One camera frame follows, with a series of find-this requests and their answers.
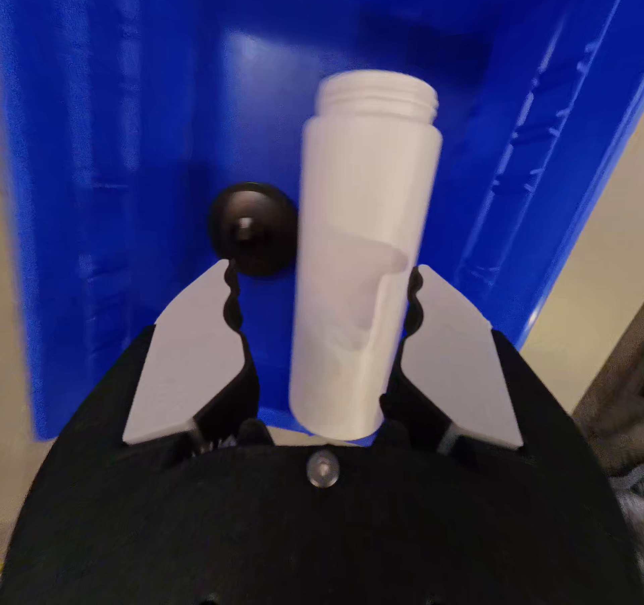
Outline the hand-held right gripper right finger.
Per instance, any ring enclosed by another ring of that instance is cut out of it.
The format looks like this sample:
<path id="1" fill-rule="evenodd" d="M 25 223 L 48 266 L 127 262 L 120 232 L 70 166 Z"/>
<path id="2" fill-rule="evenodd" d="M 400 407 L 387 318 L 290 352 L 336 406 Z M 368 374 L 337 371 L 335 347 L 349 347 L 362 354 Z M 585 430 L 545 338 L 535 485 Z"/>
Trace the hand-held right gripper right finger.
<path id="1" fill-rule="evenodd" d="M 490 323 L 427 265 L 408 283 L 404 335 L 380 397 L 412 448 L 448 454 L 462 438 L 524 445 Z"/>

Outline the black bottle lid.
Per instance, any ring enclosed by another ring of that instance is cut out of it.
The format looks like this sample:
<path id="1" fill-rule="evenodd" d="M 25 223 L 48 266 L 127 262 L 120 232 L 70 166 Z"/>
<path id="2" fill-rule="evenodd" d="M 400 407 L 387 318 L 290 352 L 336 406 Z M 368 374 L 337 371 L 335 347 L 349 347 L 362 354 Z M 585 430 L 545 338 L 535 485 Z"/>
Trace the black bottle lid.
<path id="1" fill-rule="evenodd" d="M 207 230 L 215 254 L 246 276 L 275 276 L 296 260 L 298 210 L 271 184 L 247 181 L 222 189 L 210 205 Z"/>

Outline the blue plastic bin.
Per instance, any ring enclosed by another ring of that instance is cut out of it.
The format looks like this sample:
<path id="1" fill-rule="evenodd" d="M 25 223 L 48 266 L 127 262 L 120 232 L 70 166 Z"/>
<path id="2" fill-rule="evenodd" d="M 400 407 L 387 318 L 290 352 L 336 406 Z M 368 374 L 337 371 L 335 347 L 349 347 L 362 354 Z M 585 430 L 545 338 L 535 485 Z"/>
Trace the blue plastic bin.
<path id="1" fill-rule="evenodd" d="M 643 109 L 643 0 L 1 0 L 38 440 L 214 261 L 217 193 L 297 202 L 318 84 L 350 69 L 437 91 L 419 261 L 521 347 Z"/>

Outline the white plastic bottle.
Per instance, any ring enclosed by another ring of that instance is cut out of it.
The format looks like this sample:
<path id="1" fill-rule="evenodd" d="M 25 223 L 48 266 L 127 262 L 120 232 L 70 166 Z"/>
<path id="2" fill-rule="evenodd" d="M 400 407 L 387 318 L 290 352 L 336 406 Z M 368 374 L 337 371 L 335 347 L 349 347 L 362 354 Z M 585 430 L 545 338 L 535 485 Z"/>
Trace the white plastic bottle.
<path id="1" fill-rule="evenodd" d="M 357 441 L 382 422 L 442 135 L 437 92 L 399 72 L 325 79 L 302 135 L 289 408 Z"/>

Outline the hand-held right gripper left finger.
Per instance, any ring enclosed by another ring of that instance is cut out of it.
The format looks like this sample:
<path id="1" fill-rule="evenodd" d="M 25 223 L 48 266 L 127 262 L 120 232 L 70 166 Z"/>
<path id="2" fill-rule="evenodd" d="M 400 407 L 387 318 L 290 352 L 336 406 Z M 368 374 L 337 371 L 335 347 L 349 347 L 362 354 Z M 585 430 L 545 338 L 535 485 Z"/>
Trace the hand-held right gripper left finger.
<path id="1" fill-rule="evenodd" d="M 242 332 L 233 261 L 217 261 L 155 321 L 125 423 L 126 445 L 186 434 L 204 448 L 255 419 L 260 383 Z"/>

